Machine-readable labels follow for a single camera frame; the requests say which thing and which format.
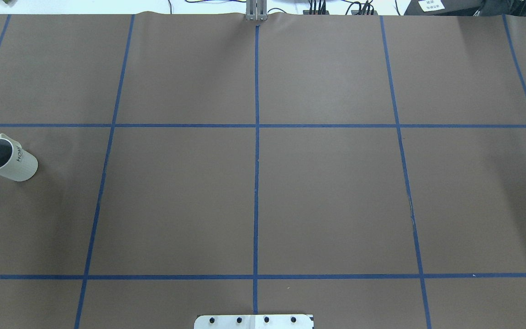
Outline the white mug with handle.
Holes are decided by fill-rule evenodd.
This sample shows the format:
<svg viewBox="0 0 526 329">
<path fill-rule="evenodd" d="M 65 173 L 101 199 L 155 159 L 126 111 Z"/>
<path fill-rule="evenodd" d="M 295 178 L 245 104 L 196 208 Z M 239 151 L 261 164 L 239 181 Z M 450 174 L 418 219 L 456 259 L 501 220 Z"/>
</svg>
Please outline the white mug with handle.
<svg viewBox="0 0 526 329">
<path fill-rule="evenodd" d="M 0 133 L 0 176 L 16 182 L 31 179 L 37 172 L 38 160 L 21 144 Z"/>
</svg>

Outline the black box with label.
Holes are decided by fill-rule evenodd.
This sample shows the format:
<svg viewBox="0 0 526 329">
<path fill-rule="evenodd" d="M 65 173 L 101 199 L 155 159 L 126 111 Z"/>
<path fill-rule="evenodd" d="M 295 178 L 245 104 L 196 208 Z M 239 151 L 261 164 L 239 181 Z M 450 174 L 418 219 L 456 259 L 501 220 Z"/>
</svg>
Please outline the black box with label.
<svg viewBox="0 0 526 329">
<path fill-rule="evenodd" d="M 473 16 L 482 0 L 411 0 L 404 16 Z"/>
</svg>

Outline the aluminium frame post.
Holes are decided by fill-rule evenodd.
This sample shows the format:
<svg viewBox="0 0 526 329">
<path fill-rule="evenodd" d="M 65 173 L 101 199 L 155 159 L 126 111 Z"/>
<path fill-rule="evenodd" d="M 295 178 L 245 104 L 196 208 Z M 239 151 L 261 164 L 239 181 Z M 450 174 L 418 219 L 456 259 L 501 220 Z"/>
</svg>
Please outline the aluminium frame post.
<svg viewBox="0 0 526 329">
<path fill-rule="evenodd" d="M 246 21 L 266 21 L 268 19 L 267 0 L 245 0 Z"/>
</svg>

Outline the white pedestal column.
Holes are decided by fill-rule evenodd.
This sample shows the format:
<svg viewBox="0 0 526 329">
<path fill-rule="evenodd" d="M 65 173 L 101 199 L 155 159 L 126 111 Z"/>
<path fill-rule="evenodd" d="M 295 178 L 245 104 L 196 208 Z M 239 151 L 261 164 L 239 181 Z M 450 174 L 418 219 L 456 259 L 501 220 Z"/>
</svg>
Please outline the white pedestal column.
<svg viewBox="0 0 526 329">
<path fill-rule="evenodd" d="M 231 314 L 198 316 L 194 329 L 313 329 L 308 314 Z"/>
</svg>

